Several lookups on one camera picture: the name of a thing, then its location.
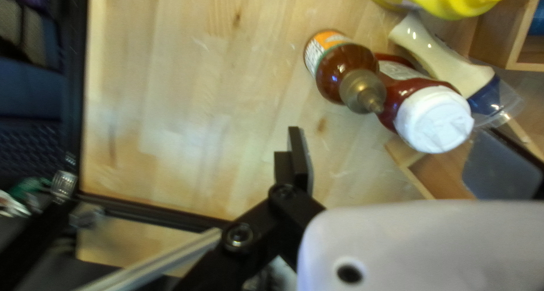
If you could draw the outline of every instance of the orange label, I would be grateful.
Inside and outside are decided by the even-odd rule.
[[[315,34],[304,50],[304,63],[308,71],[316,76],[317,67],[327,50],[344,43],[351,43],[351,39],[337,31],[323,31]]]

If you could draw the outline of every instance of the honey bottle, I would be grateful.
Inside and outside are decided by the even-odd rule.
[[[305,46],[304,63],[327,100],[358,114],[380,114],[386,90],[377,59],[366,47],[336,30],[323,30]]]

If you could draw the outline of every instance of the white cap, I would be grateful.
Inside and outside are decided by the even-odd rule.
[[[448,87],[433,86],[405,99],[393,123],[413,149],[437,154],[463,143],[472,131],[474,120],[463,96]]]

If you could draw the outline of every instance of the ketchup bottle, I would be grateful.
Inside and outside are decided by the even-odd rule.
[[[458,147],[472,131],[467,101],[450,83],[417,72],[399,56],[376,54],[387,89],[378,119],[412,148],[444,153]]]
[[[358,114],[383,111],[385,86],[377,76],[377,59],[369,49],[338,31],[323,30],[306,44],[304,63],[327,100]]]

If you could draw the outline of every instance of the wooden table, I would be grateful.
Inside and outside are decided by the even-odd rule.
[[[90,0],[82,189],[232,219],[267,196],[299,126],[326,207],[420,198],[392,134],[323,99],[302,58],[324,28],[395,52],[401,17],[370,0]],[[187,237],[111,219],[78,254],[125,266]]]

